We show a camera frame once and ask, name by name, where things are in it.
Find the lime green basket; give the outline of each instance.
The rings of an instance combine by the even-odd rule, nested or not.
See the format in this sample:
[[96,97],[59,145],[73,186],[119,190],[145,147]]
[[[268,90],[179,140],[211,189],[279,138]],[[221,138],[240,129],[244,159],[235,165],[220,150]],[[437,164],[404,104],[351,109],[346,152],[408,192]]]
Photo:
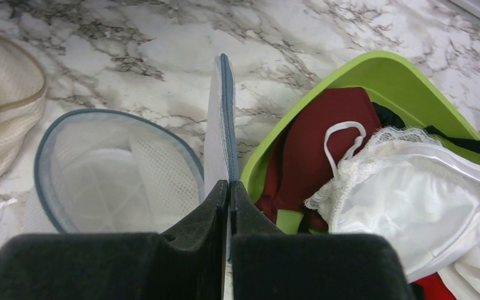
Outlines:
[[[242,172],[249,196],[256,202],[264,189],[271,146],[286,126],[325,89],[362,87],[372,102],[394,111],[408,126],[433,125],[448,136],[479,139],[478,132],[457,109],[407,59],[391,52],[372,51],[340,67],[307,93],[273,128],[255,150]],[[456,154],[480,164],[480,154],[441,141]],[[303,218],[298,212],[277,212],[277,226],[297,233]]]

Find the mesh laundry bag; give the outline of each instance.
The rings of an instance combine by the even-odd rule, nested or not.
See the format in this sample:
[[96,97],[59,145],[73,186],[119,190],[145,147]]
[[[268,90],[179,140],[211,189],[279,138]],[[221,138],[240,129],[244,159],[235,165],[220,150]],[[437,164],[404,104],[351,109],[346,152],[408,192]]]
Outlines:
[[[218,180],[230,183],[239,179],[238,154],[234,134],[235,92],[231,62],[225,54],[214,59],[207,130],[205,133],[205,193]],[[230,254],[231,220],[227,219],[226,256]]]
[[[203,169],[184,141],[103,109],[72,111],[50,126],[34,180],[48,219],[66,233],[162,232],[204,200]],[[50,231],[31,202],[27,231]]]
[[420,129],[381,129],[306,201],[331,233],[384,236],[408,282],[437,272],[480,243],[480,166]]
[[46,80],[25,50],[0,37],[0,176],[19,153],[44,110]]

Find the red fabric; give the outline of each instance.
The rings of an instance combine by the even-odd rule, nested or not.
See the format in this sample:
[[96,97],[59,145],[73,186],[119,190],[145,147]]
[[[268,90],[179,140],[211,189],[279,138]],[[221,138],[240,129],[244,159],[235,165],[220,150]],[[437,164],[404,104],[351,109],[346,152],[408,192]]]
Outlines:
[[[264,191],[255,204],[273,223],[277,210],[287,209],[305,213],[311,227],[328,230],[316,211],[304,207],[304,200],[333,177],[323,150],[324,135],[329,127],[345,121],[356,121],[365,127],[367,136],[362,147],[382,128],[364,89],[328,89],[308,104],[276,139],[269,157]],[[328,148],[336,162],[357,136],[359,131],[354,128],[331,136]]]
[[264,183],[264,190],[262,195],[255,203],[255,206],[260,209],[266,217],[273,222],[277,223],[277,211],[273,207],[273,198],[277,194],[279,184],[281,183],[282,174],[282,156],[283,156],[283,142],[286,139],[290,125],[280,133],[271,149],[269,155],[269,161],[267,163],[266,182]]
[[437,273],[419,279],[415,283],[424,288],[425,300],[456,300]]

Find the white marble surface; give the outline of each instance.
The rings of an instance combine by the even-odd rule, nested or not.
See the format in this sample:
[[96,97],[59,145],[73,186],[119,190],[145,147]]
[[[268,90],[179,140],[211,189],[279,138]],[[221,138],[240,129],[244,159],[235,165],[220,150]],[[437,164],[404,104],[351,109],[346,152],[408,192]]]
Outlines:
[[0,245],[21,231],[36,147],[65,111],[129,111],[202,156],[219,53],[233,63],[241,166],[303,94],[375,49],[411,60],[480,132],[480,27],[433,0],[4,0],[0,34],[49,78],[46,114],[0,179]]

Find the laundry pile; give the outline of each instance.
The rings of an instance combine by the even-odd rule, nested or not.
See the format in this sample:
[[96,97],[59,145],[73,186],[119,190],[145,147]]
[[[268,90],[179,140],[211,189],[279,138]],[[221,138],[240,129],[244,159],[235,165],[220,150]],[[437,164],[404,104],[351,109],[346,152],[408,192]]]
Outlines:
[[327,89],[275,140],[255,205],[288,233],[383,236],[419,299],[480,299],[480,165],[436,136],[480,154],[360,87]]

